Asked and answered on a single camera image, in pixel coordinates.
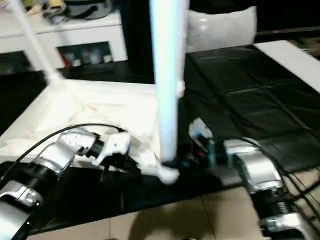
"white cabinet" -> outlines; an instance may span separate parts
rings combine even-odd
[[[45,52],[55,68],[64,67],[57,47],[108,42],[113,61],[127,59],[121,16],[119,11],[96,20],[70,20],[59,25],[50,25],[41,13],[29,16]],[[23,50],[36,70],[42,69],[24,31],[8,10],[0,9],[0,54]]]

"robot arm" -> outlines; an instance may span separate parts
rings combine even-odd
[[[239,171],[260,219],[264,236],[276,240],[315,240],[310,225],[281,197],[283,180],[274,163],[259,149],[241,140],[224,142],[228,165]]]
[[[106,162],[111,156],[126,157],[130,147],[130,135],[127,132],[113,134],[107,142],[101,141],[99,137],[98,134],[83,128],[66,131],[55,143],[49,144],[23,171],[11,177],[5,186],[0,186],[1,240],[27,238],[34,213],[64,171],[72,164],[76,155],[94,157],[92,164],[103,165],[106,171],[110,165],[116,165],[116,162]],[[134,163],[130,168],[139,171]]]

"tile floor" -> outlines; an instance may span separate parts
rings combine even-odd
[[[305,185],[319,177],[298,174]],[[320,200],[320,189],[312,192]],[[27,240],[264,240],[243,187],[30,236]]]

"black table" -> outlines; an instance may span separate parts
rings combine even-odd
[[[71,79],[154,82],[152,71],[128,62],[62,72]],[[25,83],[32,89],[30,92],[23,87],[14,88],[19,84],[16,76],[6,79],[12,82],[11,87],[1,88],[7,96],[1,99],[2,104],[13,102],[16,106],[2,119],[2,131],[45,86],[41,73],[29,73],[25,78],[32,78]],[[320,94],[255,47],[187,54],[184,80],[185,94],[179,102],[179,144],[189,140],[189,122],[201,117],[217,136],[258,140],[289,172],[320,165]],[[10,93],[20,100],[8,97]],[[1,164],[0,172],[8,166],[9,163]],[[152,176],[118,172],[110,173],[108,181],[99,183],[100,174],[97,169],[68,169],[41,207],[31,233],[114,217],[242,184],[233,169],[222,169],[221,179],[204,173],[182,176],[174,185],[164,185]]]

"white rod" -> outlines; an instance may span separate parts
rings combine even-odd
[[[35,51],[39,60],[42,63],[44,75],[48,83],[56,83],[57,81],[63,79],[61,73],[56,70],[53,65],[50,63],[49,58],[46,56],[42,45],[36,37],[35,32],[33,31],[30,22],[28,20],[25,8],[21,0],[10,0],[10,6],[12,7],[13,13],[16,16],[18,22],[22,26],[26,38],[29,41],[30,46]]]
[[[158,100],[161,161],[176,156],[178,80],[185,60],[189,0],[150,0],[154,78]]]

